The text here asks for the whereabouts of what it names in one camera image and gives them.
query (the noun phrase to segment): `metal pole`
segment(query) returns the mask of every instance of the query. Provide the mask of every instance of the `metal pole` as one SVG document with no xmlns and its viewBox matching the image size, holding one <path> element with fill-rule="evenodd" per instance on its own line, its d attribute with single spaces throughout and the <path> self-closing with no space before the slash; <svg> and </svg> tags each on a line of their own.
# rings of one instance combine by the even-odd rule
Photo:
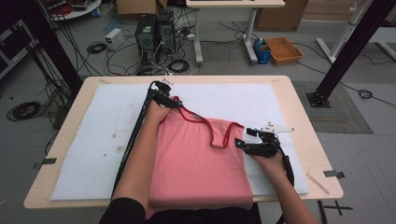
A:
<svg viewBox="0 0 396 224">
<path fill-rule="evenodd" d="M 82 86 L 82 80 L 70 62 L 57 36 L 53 33 L 42 9 L 35 0 L 18 0 L 13 4 L 15 4 L 15 11 L 12 13 L 20 13 L 23 22 L 29 27 L 33 36 L 38 39 L 40 45 L 47 52 L 53 64 L 64 78 L 71 91 L 71 97 L 75 98 Z"/>
<path fill-rule="evenodd" d="M 326 106 L 334 88 L 395 5 L 396 0 L 374 0 L 356 27 L 355 32 L 342 48 L 326 77 L 323 78 L 314 93 L 307 94 L 311 106 Z"/>
</svg>

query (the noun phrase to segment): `person's arm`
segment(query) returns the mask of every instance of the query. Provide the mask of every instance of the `person's arm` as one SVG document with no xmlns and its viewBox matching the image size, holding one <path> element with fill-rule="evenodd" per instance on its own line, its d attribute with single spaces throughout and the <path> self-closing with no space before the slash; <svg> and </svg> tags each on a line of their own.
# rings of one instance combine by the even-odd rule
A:
<svg viewBox="0 0 396 224">
<path fill-rule="evenodd" d="M 157 129 L 170 110 L 170 108 L 160 107 L 154 101 L 150 102 L 145 120 L 112 200 L 131 198 L 141 203 L 147 210 L 155 161 Z"/>
<path fill-rule="evenodd" d="M 259 163 L 274 186 L 286 223 L 317 223 L 286 177 L 282 157 L 279 153 L 276 153 L 272 158 L 250 157 Z"/>
</svg>

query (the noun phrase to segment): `cardboard box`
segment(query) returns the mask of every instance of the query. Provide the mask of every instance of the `cardboard box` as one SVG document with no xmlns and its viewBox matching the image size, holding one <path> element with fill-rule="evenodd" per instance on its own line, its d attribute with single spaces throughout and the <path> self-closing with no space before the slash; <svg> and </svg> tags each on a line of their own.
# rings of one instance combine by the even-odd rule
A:
<svg viewBox="0 0 396 224">
<path fill-rule="evenodd" d="M 297 31 L 308 0 L 285 0 L 284 7 L 263 8 L 255 21 L 258 31 Z"/>
<path fill-rule="evenodd" d="M 119 15 L 157 14 L 166 8 L 168 0 L 117 0 Z"/>
</svg>

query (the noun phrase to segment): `white sheet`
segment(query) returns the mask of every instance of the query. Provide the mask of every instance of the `white sheet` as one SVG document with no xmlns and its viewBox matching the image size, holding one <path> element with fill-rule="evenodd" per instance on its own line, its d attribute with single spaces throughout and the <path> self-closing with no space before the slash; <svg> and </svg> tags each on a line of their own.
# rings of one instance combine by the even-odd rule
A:
<svg viewBox="0 0 396 224">
<path fill-rule="evenodd" d="M 52 200 L 110 199 L 124 148 L 146 98 L 147 84 L 101 85 L 81 122 L 64 159 Z M 276 97 L 268 84 L 177 84 L 177 95 L 189 110 L 206 118 L 237 121 L 246 128 L 260 129 L 271 121 L 284 125 Z M 308 193 L 304 173 L 288 133 L 279 141 L 290 162 L 298 193 Z M 258 138 L 244 136 L 247 142 Z M 253 195 L 275 195 L 260 166 L 245 157 Z"/>
</svg>

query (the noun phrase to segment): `orange basket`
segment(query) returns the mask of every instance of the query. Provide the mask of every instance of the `orange basket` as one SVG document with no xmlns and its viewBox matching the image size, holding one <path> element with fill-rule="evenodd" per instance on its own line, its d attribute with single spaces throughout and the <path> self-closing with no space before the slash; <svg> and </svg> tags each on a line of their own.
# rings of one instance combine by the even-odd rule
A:
<svg viewBox="0 0 396 224">
<path fill-rule="evenodd" d="M 276 65 L 295 63 L 304 56 L 286 37 L 268 38 L 265 42 L 271 49 L 271 59 Z"/>
</svg>

